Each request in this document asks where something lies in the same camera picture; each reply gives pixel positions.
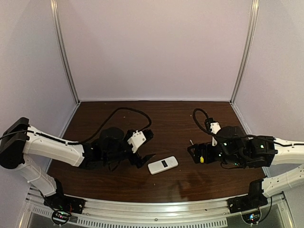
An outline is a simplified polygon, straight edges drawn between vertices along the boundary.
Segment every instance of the robotic arm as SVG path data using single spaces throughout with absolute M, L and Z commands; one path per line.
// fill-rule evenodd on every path
M 111 164 L 119 164 L 125 159 L 140 168 L 155 155 L 141 158 L 138 154 L 139 147 L 152 138 L 153 133 L 148 129 L 129 130 L 124 135 L 121 129 L 111 127 L 101 131 L 99 139 L 92 143 L 79 143 L 46 134 L 29 125 L 29 119 L 22 117 L 1 137 L 0 165 L 15 170 L 38 188 L 45 200 L 44 204 L 54 211 L 81 214 L 85 201 L 64 195 L 60 181 L 47 175 L 30 155 L 41 155 L 81 169 L 96 169 L 106 165 L 110 169 Z M 57 219 L 65 215 L 58 213 Z
M 197 121 L 197 111 L 203 112 L 206 116 L 205 128 Z M 193 111 L 192 116 L 197 126 L 212 136 L 209 143 L 188 147 L 188 152 L 195 163 L 221 162 L 222 167 L 227 164 L 234 165 L 226 169 L 260 168 L 284 163 L 302 164 L 276 177 L 251 182 L 247 195 L 227 200 L 230 213 L 267 205 L 268 197 L 304 183 L 304 142 L 272 136 L 244 135 L 238 126 L 221 128 L 218 122 L 209 118 L 207 113 L 199 108 Z

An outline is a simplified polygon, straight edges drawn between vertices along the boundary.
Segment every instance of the white wall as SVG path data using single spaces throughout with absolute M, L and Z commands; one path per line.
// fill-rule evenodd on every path
M 80 100 L 226 100 L 251 1 L 58 1 Z
M 22 116 L 59 135 L 75 105 L 59 55 L 49 0 L 0 1 L 0 134 Z M 48 159 L 37 159 L 44 168 Z M 0 227 L 16 227 L 29 185 L 0 167 Z
M 253 46 L 236 99 L 254 134 L 304 141 L 304 1 L 262 0 Z M 272 176 L 294 165 L 272 166 Z M 297 227 L 304 187 L 286 192 Z

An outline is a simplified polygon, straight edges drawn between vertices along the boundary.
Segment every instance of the ventilation grille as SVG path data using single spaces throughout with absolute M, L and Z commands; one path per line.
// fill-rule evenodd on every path
M 160 225 L 140 225 L 140 224 L 133 224 L 133 225 L 122 225 L 121 223 L 114 223 L 114 222 L 103 222 L 93 219 L 86 219 L 86 218 L 79 218 L 77 220 L 77 224 L 82 227 L 88 228 L 221 228 L 227 227 L 227 220 L 226 218 L 220 218 L 210 221 L 204 222 L 196 222 L 196 223 L 186 223 L 182 225 L 174 225 L 174 224 L 160 224 Z
M 51 218 L 52 210 L 47 208 L 42 208 L 38 206 L 33 206 L 32 212 L 35 214 L 42 215 L 44 217 Z M 222 228 L 227 227 L 227 220 L 226 218 L 220 219 L 213 219 L 209 221 L 203 222 L 194 222 L 194 223 L 179 223 L 176 224 L 159 224 L 159 225 L 150 225 L 150 224 L 128 224 L 125 225 L 123 223 L 116 223 L 116 222 L 105 222 L 96 219 L 90 218 L 81 218 L 81 215 L 78 216 L 77 225 L 81 227 L 87 228 Z

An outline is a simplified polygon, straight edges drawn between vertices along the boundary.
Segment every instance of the white remote control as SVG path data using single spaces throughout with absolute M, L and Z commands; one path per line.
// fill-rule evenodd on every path
M 148 169 L 152 175 L 163 172 L 178 166 L 174 156 L 148 164 Z

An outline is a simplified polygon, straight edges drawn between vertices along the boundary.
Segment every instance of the black display screen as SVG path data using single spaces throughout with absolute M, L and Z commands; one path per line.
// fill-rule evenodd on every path
M 168 166 L 165 160 L 162 161 L 162 165 L 163 165 L 164 167 L 167 167 L 167 166 Z

